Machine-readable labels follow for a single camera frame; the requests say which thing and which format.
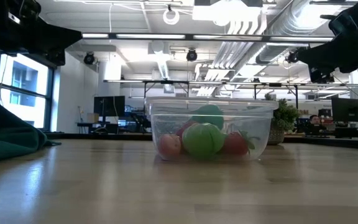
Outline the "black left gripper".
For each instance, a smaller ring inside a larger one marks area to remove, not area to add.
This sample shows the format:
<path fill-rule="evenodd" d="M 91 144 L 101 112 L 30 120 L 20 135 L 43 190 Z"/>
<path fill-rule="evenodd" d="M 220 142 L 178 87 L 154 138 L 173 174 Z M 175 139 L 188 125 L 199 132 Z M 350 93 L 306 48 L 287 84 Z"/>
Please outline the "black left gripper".
<path fill-rule="evenodd" d="M 0 55 L 33 54 L 55 66 L 65 64 L 64 49 L 82 39 L 82 33 L 46 23 L 41 10 L 36 0 L 0 0 Z"/>

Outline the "clear plastic tupperware container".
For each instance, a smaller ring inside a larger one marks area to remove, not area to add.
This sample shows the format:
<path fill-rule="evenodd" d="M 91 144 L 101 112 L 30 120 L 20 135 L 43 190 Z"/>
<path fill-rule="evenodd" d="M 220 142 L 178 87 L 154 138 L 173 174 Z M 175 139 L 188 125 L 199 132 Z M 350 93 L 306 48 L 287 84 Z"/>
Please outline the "clear plastic tupperware container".
<path fill-rule="evenodd" d="M 278 108 L 276 101 L 154 96 L 146 98 L 145 111 L 151 122 L 152 139 L 159 156 L 160 136 L 176 134 L 186 122 L 191 121 L 192 112 L 204 105 L 217 105 L 223 112 L 224 126 L 220 129 L 223 134 L 247 131 L 248 137 L 257 137 L 258 139 L 252 139 L 255 149 L 250 150 L 244 156 L 226 155 L 220 150 L 211 159 L 196 159 L 185 151 L 182 137 L 180 137 L 179 157 L 166 161 L 246 161 L 256 159 L 263 153 L 269 138 L 273 111 Z"/>

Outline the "red plastic strawberry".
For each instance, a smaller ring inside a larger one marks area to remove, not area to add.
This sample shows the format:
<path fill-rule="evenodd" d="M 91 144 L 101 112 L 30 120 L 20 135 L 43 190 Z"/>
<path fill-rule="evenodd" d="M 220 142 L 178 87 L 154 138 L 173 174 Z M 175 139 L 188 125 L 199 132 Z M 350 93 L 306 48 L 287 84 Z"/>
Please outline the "red plastic strawberry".
<path fill-rule="evenodd" d="M 177 132 L 176 135 L 179 137 L 182 137 L 183 132 L 189 128 L 190 126 L 192 126 L 193 124 L 197 124 L 196 121 L 188 121 L 186 122 Z"/>
<path fill-rule="evenodd" d="M 247 131 L 231 132 L 225 137 L 221 152 L 226 155 L 244 156 L 255 149 L 252 139 L 258 138 L 248 137 Z"/>

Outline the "green plastic pear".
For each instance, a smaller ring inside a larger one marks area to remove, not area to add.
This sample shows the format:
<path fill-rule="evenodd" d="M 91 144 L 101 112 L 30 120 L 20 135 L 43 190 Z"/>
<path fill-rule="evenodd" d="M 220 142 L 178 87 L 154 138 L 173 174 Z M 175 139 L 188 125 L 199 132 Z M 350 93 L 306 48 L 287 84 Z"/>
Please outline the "green plastic pear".
<path fill-rule="evenodd" d="M 204 105 L 194 110 L 191 121 L 197 123 L 210 123 L 222 129 L 224 126 L 223 112 L 217 105 Z"/>

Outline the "black computer monitor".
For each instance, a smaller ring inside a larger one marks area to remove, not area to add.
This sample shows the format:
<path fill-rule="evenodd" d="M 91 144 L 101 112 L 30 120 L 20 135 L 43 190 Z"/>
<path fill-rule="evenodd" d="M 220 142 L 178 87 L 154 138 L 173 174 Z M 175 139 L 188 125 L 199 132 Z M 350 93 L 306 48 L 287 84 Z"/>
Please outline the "black computer monitor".
<path fill-rule="evenodd" d="M 333 120 L 358 122 L 358 99 L 332 98 Z"/>
<path fill-rule="evenodd" d="M 125 96 L 94 97 L 94 113 L 100 116 L 125 116 Z"/>

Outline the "person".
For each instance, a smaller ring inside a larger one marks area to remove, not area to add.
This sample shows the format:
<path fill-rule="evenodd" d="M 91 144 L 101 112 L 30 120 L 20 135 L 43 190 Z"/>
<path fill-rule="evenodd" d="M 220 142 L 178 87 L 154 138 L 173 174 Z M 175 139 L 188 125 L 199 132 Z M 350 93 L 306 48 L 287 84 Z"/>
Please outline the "person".
<path fill-rule="evenodd" d="M 310 134 L 318 134 L 324 129 L 324 126 L 321 125 L 321 120 L 317 115 L 314 114 L 310 116 L 308 129 Z"/>

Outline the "artificial succulent in grey pot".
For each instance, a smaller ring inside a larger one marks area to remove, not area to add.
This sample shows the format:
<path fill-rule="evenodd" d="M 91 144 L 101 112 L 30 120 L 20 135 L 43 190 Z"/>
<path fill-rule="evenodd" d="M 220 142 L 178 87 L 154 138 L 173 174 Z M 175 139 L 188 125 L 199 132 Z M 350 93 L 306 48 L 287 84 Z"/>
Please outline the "artificial succulent in grey pot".
<path fill-rule="evenodd" d="M 265 99 L 276 101 L 269 94 L 265 94 Z M 285 133 L 292 131 L 295 127 L 295 121 L 299 116 L 299 112 L 295 106 L 289 105 L 286 99 L 276 101 L 278 108 L 273 111 L 273 118 L 270 123 L 270 132 L 268 137 L 268 145 L 277 145 L 284 141 Z"/>

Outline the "long ceiling light strip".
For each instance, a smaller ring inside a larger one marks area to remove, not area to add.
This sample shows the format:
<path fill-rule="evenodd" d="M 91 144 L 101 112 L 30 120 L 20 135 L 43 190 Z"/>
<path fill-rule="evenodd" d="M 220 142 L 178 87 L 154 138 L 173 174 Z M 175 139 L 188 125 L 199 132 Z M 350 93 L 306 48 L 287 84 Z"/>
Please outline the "long ceiling light strip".
<path fill-rule="evenodd" d="M 141 33 L 82 33 L 86 40 L 179 40 L 223 42 L 325 43 L 332 37 L 304 35 L 229 35 L 229 34 L 141 34 Z"/>

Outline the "dark green cloth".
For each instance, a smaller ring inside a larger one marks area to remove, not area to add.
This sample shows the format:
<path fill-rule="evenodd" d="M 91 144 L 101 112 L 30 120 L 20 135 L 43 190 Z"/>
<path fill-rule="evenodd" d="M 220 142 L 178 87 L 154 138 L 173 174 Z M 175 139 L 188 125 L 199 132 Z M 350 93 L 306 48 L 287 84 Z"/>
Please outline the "dark green cloth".
<path fill-rule="evenodd" d="M 49 140 L 41 130 L 0 105 L 0 161 L 56 145 L 59 145 L 59 142 Z"/>

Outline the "silver ventilation duct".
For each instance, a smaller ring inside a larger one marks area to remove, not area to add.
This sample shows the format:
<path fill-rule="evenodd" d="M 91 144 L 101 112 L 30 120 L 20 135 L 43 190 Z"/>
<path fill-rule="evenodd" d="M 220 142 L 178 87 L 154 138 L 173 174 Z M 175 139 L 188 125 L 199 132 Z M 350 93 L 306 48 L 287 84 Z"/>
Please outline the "silver ventilation duct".
<path fill-rule="evenodd" d="M 310 35 L 322 26 L 326 19 L 320 18 L 322 14 L 335 14 L 339 6 L 310 4 L 311 1 L 324 0 L 294 0 L 284 10 L 283 14 L 267 29 L 267 35 Z M 256 63 L 268 64 L 282 56 L 289 46 L 274 46 L 259 44 L 259 54 Z"/>

